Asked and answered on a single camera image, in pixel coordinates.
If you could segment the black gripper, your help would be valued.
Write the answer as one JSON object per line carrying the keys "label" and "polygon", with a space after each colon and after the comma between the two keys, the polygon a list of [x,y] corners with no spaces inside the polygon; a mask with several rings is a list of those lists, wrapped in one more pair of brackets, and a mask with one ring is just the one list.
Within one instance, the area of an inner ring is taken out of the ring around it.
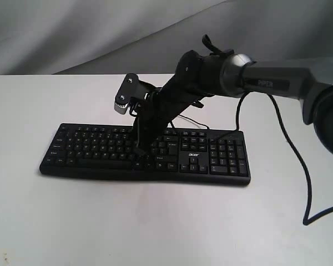
{"label": "black gripper", "polygon": [[142,158],[152,156],[152,143],[168,123],[193,103],[210,97],[192,81],[173,76],[159,91],[152,91],[138,110],[133,124],[134,153]]}

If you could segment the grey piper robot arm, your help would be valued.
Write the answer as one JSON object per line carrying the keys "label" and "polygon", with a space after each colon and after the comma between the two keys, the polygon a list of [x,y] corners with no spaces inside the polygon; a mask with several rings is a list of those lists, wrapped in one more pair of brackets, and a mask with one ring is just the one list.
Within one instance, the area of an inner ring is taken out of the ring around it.
{"label": "grey piper robot arm", "polygon": [[256,62],[231,49],[216,48],[207,35],[203,43],[209,55],[186,52],[160,90],[148,87],[147,101],[133,124],[140,149],[146,151],[168,123],[196,101],[256,92],[298,100],[303,122],[313,125],[320,142],[333,154],[333,58]]}

